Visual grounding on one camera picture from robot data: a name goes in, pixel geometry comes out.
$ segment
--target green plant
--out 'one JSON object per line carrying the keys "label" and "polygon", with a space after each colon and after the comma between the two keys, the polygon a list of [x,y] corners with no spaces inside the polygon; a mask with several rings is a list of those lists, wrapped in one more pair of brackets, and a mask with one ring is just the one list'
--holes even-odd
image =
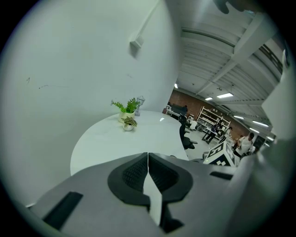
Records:
{"label": "green plant", "polygon": [[128,125],[132,125],[137,127],[138,123],[132,117],[121,118],[124,122],[124,127],[126,128]]}
{"label": "green plant", "polygon": [[111,104],[120,108],[120,111],[123,113],[133,113],[137,109],[140,102],[137,102],[135,98],[132,98],[128,101],[126,107],[124,107],[122,103],[114,102],[113,100],[111,101]]}

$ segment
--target white round table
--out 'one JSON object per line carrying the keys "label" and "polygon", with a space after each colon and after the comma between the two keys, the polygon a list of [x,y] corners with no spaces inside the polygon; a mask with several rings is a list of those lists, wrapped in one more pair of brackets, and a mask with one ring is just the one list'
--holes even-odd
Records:
{"label": "white round table", "polygon": [[142,152],[173,155],[188,160],[174,118],[151,111],[140,111],[138,126],[125,131],[118,114],[91,126],[74,147],[70,163],[71,175],[87,167]]}

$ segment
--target person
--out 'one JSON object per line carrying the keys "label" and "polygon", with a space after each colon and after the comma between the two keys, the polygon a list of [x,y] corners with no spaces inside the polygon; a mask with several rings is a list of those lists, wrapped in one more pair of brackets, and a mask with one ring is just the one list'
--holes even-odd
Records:
{"label": "person", "polygon": [[256,154],[258,151],[259,151],[258,146],[255,146],[255,151],[252,152],[252,155],[253,155],[253,154]]}
{"label": "person", "polygon": [[197,126],[197,121],[192,120],[192,121],[190,121],[190,124],[191,124],[190,129],[194,130],[196,128],[196,126]]}
{"label": "person", "polygon": [[244,153],[247,153],[247,151],[253,146],[252,139],[254,138],[254,133],[250,133],[248,137],[242,137],[237,141],[237,148],[233,152],[236,156],[241,158],[241,156]]}
{"label": "person", "polygon": [[250,151],[250,155],[253,154],[253,153],[255,152],[255,150],[256,150],[256,147],[253,146],[253,147],[249,150],[249,151]]}
{"label": "person", "polygon": [[230,134],[230,131],[232,131],[232,127],[229,127],[223,134],[221,140],[219,143],[222,143],[226,140],[227,137],[229,137],[231,134]]}
{"label": "person", "polygon": [[237,141],[235,142],[235,144],[233,145],[233,147],[231,149],[232,150],[236,150],[236,148],[237,148]]}
{"label": "person", "polygon": [[182,107],[182,110],[187,113],[188,112],[187,106]]}
{"label": "person", "polygon": [[218,131],[221,129],[221,127],[222,127],[221,121],[212,126],[211,130],[213,132],[211,132],[205,139],[205,142],[207,144],[209,144],[213,140],[213,138],[216,136],[216,134],[214,132],[218,133]]}

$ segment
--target white wall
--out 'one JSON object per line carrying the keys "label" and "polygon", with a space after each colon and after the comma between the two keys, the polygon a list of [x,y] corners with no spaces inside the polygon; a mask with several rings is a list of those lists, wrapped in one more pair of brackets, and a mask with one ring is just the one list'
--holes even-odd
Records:
{"label": "white wall", "polygon": [[18,201],[70,176],[83,132],[118,113],[111,99],[143,95],[141,109],[165,107],[182,63],[176,1],[158,5],[140,51],[129,44],[155,2],[44,1],[19,24],[0,64],[1,166]]}

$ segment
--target office chair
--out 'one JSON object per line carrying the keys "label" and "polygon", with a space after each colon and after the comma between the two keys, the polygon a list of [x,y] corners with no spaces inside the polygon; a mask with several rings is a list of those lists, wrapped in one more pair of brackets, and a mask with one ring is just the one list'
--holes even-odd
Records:
{"label": "office chair", "polygon": [[178,120],[181,123],[181,127],[180,127],[179,132],[180,132],[180,138],[181,138],[184,149],[185,150],[188,148],[195,149],[193,144],[197,144],[197,142],[194,142],[194,141],[190,140],[188,137],[184,136],[185,133],[189,133],[188,131],[185,131],[187,118],[183,115],[180,115]]}

